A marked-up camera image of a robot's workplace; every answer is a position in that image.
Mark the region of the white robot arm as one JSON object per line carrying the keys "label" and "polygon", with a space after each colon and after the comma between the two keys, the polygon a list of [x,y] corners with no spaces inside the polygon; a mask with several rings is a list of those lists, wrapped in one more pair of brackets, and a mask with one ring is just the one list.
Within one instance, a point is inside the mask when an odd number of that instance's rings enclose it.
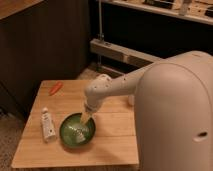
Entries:
{"label": "white robot arm", "polygon": [[141,171],[213,171],[213,56],[189,51],[85,88],[85,110],[132,95]]}

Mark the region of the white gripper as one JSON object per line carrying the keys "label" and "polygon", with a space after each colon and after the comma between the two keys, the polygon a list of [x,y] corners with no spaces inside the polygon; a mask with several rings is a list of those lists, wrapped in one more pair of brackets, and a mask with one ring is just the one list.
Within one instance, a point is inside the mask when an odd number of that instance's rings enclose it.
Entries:
{"label": "white gripper", "polygon": [[95,102],[88,102],[86,101],[84,103],[84,109],[85,112],[82,113],[81,118],[80,118],[80,123],[81,124],[86,124],[91,118],[92,114],[96,113],[100,108],[100,103],[95,101]]}

